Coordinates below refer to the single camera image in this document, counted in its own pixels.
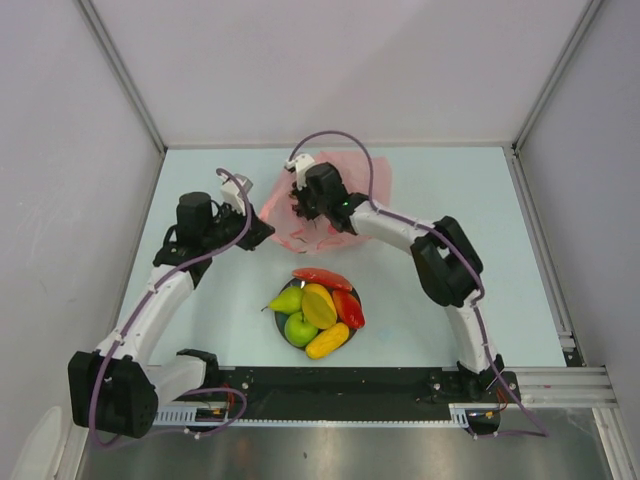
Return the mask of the pink plastic bag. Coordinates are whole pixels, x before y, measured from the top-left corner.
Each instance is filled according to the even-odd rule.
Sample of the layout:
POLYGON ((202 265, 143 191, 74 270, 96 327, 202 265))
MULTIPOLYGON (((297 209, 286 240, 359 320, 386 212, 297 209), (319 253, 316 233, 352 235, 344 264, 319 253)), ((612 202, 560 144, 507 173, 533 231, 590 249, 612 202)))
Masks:
MULTIPOLYGON (((392 171, 386 157, 374 157, 372 165, 364 154, 356 151, 321 151, 313 158, 336 167, 348 192, 366 194, 372 189, 376 202, 385 206, 390 203, 392 171)), ((313 221, 298 217, 293 211, 294 199, 290 197, 295 179, 293 173, 282 171, 260 211, 260 219, 275 229, 272 241, 294 253, 315 255, 368 240, 366 236, 338 232, 323 216, 313 221)))

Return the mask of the green fake pear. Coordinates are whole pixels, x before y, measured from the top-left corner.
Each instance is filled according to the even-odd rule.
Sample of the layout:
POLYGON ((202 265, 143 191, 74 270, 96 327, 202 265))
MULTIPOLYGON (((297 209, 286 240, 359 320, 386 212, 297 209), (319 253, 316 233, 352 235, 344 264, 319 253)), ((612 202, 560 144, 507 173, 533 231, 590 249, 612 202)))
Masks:
POLYGON ((263 310, 269 309, 276 313, 292 315, 300 312, 302 309, 302 298, 304 296, 303 289, 299 286, 290 286, 280 292, 280 294, 271 300, 263 310))

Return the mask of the fake watermelon slice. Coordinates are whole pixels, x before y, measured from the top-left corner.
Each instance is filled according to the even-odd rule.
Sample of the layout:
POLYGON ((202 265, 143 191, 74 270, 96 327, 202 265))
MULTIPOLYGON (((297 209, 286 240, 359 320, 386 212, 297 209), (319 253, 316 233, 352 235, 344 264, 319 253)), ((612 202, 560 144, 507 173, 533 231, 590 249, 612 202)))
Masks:
POLYGON ((292 276, 307 283, 321 284, 329 289, 350 292, 353 286, 344 276, 316 267, 304 267, 292 271, 292 276))

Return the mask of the dark teal ceramic plate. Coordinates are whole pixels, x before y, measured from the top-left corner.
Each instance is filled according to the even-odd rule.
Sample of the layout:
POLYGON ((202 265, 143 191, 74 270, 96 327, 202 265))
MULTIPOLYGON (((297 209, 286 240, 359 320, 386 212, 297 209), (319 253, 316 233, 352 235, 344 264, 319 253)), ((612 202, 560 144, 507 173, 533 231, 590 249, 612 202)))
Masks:
MULTIPOLYGON (((306 283, 304 281, 302 281, 300 279, 297 279, 297 278, 291 278, 287 283, 284 284, 284 286, 281 288, 279 293, 282 293, 284 290, 286 290, 287 288, 292 287, 292 286, 296 286, 296 287, 302 288, 305 285, 306 285, 306 283)), ((327 290, 329 291, 330 294, 333 291, 332 289, 329 289, 329 288, 327 288, 327 290)), ((360 306, 362 306, 362 301, 361 301, 360 295, 359 295, 358 291, 355 288, 351 291, 351 295, 358 301, 360 306)), ((288 337, 286 335, 286 331, 287 331, 286 330, 286 322, 287 322, 287 320, 288 320, 288 318, 289 318, 289 316, 291 314, 285 314, 285 313, 282 313, 282 312, 275 312, 275 311, 272 311, 272 313, 273 313, 274 323, 276 325, 276 328, 279 331, 281 337, 284 339, 284 341, 286 341, 293 348, 304 352, 305 349, 306 349, 306 345, 298 346, 298 345, 292 344, 292 343, 289 342, 289 339, 288 339, 288 337)), ((338 321, 342 322, 342 319, 341 319, 341 317, 339 315, 338 315, 338 321)), ((323 330, 318 330, 317 335, 319 335, 322 331, 323 330)), ((343 342, 343 344, 341 346, 339 346, 338 348, 342 348, 345 345, 347 345, 351 341, 351 339, 354 337, 354 335, 357 334, 357 331, 358 331, 358 329, 354 329, 354 328, 349 327, 349 335, 348 335, 348 337, 346 338, 345 342, 343 342)))

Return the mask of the orange fake fruit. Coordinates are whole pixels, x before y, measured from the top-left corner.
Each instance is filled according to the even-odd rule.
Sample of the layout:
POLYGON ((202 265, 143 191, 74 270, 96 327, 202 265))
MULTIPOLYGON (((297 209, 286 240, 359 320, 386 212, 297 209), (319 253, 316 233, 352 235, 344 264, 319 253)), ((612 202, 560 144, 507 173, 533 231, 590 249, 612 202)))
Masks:
POLYGON ((320 330, 326 330, 337 322, 337 314, 319 294, 305 293, 301 308, 305 319, 320 330))

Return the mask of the green fake apple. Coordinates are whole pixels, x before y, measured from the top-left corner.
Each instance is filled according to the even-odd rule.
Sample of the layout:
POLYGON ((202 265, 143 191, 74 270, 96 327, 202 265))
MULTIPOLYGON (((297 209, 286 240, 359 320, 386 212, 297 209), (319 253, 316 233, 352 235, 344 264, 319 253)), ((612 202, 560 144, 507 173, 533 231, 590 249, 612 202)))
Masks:
POLYGON ((290 315, 285 323, 286 340, 296 348, 303 348, 318 334, 318 328, 309 323, 302 312, 290 315))

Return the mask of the red fake fruit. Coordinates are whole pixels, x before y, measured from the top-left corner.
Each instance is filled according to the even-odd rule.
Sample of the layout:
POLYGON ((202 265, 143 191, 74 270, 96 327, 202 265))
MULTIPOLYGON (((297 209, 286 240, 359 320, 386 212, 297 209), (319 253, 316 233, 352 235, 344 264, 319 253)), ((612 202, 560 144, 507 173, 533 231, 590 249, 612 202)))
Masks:
POLYGON ((365 317, 360 302, 350 292, 334 290, 332 300, 337 315, 350 329, 358 330, 365 326, 365 317))

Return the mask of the yellow fake mango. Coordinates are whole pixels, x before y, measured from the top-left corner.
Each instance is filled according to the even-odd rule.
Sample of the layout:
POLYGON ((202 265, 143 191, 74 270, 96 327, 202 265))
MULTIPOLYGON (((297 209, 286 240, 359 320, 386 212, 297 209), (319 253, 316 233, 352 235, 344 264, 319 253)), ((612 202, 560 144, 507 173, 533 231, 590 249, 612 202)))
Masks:
POLYGON ((341 347, 349 338, 350 329, 344 323, 336 323, 319 333, 306 347, 306 355, 317 360, 326 357, 341 347))

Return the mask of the black fake grapes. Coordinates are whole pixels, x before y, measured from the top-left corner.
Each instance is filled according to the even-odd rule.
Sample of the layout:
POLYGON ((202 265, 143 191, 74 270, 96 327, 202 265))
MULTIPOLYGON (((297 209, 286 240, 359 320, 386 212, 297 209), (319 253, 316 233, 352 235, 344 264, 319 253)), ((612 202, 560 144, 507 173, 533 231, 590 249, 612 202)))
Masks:
POLYGON ((289 197, 292 200, 292 211, 298 218, 314 220, 318 217, 314 194, 308 186, 300 188, 293 182, 289 197))

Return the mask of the yellow fake lemon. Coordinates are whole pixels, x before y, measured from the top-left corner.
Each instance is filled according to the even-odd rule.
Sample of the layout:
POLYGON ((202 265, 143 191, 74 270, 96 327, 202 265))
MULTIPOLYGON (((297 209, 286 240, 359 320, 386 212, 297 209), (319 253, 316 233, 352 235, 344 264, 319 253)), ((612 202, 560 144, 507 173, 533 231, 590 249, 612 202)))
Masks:
POLYGON ((325 286, 323 286, 321 284, 317 284, 317 283, 306 284, 303 287, 303 291, 305 293, 314 293, 314 294, 320 295, 322 297, 331 298, 331 294, 330 294, 329 290, 325 286))

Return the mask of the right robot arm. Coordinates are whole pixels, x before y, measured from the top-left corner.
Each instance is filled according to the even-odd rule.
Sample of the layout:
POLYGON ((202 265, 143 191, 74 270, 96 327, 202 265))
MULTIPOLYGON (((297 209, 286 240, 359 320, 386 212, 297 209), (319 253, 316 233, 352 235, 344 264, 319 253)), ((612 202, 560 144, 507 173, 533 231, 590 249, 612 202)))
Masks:
POLYGON ((479 308, 485 296, 483 263, 456 219, 426 223, 387 210, 371 195, 348 192, 335 166, 309 155, 290 160, 288 169, 295 173, 298 216, 322 216, 340 233, 371 237, 412 257, 423 291, 446 311, 458 347, 461 388, 469 399, 484 401, 498 386, 509 386, 479 308))

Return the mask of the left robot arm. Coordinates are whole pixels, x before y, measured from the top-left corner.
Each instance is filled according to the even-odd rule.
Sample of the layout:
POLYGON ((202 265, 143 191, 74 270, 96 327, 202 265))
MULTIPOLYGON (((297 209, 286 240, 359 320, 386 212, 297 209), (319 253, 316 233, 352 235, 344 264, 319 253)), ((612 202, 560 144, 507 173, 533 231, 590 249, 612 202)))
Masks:
POLYGON ((174 400, 232 395, 212 353, 183 349, 155 369, 149 360, 214 257, 233 246, 252 251, 274 232, 242 193, 226 195, 223 203, 204 192, 182 195, 138 304, 93 351, 78 351, 68 363, 74 424, 140 439, 174 400))

